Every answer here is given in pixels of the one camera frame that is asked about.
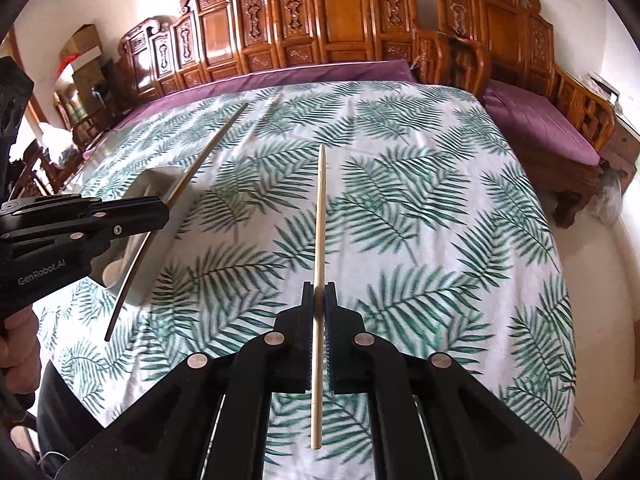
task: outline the black pants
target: black pants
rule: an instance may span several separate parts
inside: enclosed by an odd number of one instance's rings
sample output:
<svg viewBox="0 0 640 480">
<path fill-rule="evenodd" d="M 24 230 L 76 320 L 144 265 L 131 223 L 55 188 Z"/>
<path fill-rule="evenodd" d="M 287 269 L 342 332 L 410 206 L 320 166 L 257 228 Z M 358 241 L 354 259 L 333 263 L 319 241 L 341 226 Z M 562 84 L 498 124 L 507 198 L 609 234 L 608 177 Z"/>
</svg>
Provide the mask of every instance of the black pants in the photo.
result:
<svg viewBox="0 0 640 480">
<path fill-rule="evenodd" d="M 45 368 L 38 398 L 38 440 L 41 456 L 57 451 L 71 458 L 102 430 L 102 425 L 80 403 L 49 362 Z M 42 463 L 53 477 L 66 461 L 49 455 Z"/>
</svg>

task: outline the human hand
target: human hand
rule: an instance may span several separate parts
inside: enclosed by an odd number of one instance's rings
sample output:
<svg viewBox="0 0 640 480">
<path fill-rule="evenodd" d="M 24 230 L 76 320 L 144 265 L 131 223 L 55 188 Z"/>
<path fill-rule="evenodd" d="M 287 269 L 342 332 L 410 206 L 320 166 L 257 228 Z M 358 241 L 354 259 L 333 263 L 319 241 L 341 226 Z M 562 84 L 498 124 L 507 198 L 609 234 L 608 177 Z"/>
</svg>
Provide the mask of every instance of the human hand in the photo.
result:
<svg viewBox="0 0 640 480">
<path fill-rule="evenodd" d="M 40 386 L 38 317 L 28 306 L 4 320 L 6 335 L 0 337 L 0 368 L 4 382 L 14 394 L 30 394 Z"/>
</svg>

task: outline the screw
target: screw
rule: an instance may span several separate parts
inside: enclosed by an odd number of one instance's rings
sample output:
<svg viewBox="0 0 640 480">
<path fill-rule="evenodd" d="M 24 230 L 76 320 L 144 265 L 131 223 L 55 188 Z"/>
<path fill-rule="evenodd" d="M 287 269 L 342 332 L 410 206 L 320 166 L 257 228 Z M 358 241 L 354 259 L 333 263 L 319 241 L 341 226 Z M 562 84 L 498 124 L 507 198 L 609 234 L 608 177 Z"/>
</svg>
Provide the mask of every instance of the screw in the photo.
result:
<svg viewBox="0 0 640 480">
<path fill-rule="evenodd" d="M 436 368 L 449 368 L 451 366 L 451 357 L 439 352 L 431 356 L 431 364 Z"/>
<path fill-rule="evenodd" d="M 376 338 L 374 338 L 369 332 L 360 332 L 359 334 L 356 334 L 356 337 L 354 337 L 353 340 L 356 342 L 356 345 L 371 346 Z"/>
<path fill-rule="evenodd" d="M 284 334 L 280 332 L 268 332 L 264 335 L 264 342 L 272 346 L 281 345 L 284 343 Z"/>
<path fill-rule="evenodd" d="M 202 368 L 209 362 L 209 358 L 204 354 L 193 354 L 187 359 L 189 368 Z"/>
</svg>

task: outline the brown wooden stick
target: brown wooden stick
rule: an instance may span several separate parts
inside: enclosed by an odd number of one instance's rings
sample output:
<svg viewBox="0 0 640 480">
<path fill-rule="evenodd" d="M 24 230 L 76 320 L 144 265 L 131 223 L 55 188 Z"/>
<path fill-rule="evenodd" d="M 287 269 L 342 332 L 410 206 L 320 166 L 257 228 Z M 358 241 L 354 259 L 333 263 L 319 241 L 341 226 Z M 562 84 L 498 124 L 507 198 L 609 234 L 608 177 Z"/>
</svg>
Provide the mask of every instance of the brown wooden stick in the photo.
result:
<svg viewBox="0 0 640 480">
<path fill-rule="evenodd" d="M 311 449 L 322 447 L 322 368 L 324 364 L 324 227 L 326 222 L 326 153 L 318 153 L 314 326 L 311 341 Z"/>
<path fill-rule="evenodd" d="M 238 120 L 238 117 L 242 114 L 242 112 L 244 112 L 247 106 L 248 104 L 244 103 L 240 108 L 238 108 L 238 111 L 231 116 L 231 118 L 226 122 L 224 126 L 222 126 L 222 128 L 218 130 L 218 132 L 213 136 L 213 138 L 209 141 L 209 143 L 200 152 L 200 155 L 198 156 L 198 158 L 188 169 L 187 173 L 184 174 L 184 176 L 182 177 L 178 185 L 172 191 L 171 195 L 169 195 L 169 198 L 166 201 L 166 205 L 169 208 L 169 211 L 171 211 L 172 206 L 175 205 L 175 202 L 178 200 L 181 193 L 189 185 L 190 181 L 193 179 L 196 172 L 200 169 L 200 166 L 202 166 L 202 164 L 207 159 L 209 154 L 218 145 L 220 140 L 222 140 L 222 137 L 224 137 L 225 134 L 229 131 L 229 128 L 231 128 L 231 126 L 233 126 L 233 124 Z M 109 321 L 107 332 L 104 335 L 105 341 L 109 341 L 111 339 L 111 334 L 113 334 L 113 329 L 116 326 L 116 322 L 118 320 L 118 316 L 120 315 L 120 311 L 122 310 L 122 305 L 124 304 L 124 300 L 127 297 L 127 294 L 129 293 L 129 289 L 133 284 L 133 280 L 135 279 L 138 271 L 140 270 L 140 266 L 142 265 L 142 261 L 144 260 L 145 255 L 149 250 L 149 247 L 151 247 L 151 243 L 156 238 L 157 232 L 158 231 L 151 231 L 146 234 L 146 237 L 142 241 L 142 244 L 140 245 L 140 248 L 138 249 L 136 256 L 133 258 L 133 261 L 131 262 L 131 266 L 127 271 L 127 275 L 124 278 L 124 281 L 122 282 L 122 288 L 120 289 L 118 293 L 118 297 L 116 298 L 116 303 L 113 306 L 113 313 L 111 314 L 111 320 Z"/>
</svg>

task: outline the seat cushion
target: seat cushion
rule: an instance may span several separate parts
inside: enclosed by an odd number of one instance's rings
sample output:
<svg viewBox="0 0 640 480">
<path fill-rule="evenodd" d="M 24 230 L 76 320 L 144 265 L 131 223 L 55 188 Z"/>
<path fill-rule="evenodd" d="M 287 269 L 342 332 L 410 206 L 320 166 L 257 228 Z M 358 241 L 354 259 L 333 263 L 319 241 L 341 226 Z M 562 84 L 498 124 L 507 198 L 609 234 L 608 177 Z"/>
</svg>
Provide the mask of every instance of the seat cushion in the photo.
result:
<svg viewBox="0 0 640 480">
<path fill-rule="evenodd" d="M 484 106 L 505 134 L 525 137 L 548 152 L 597 166 L 600 156 L 578 130 L 546 98 L 491 80 Z"/>
</svg>

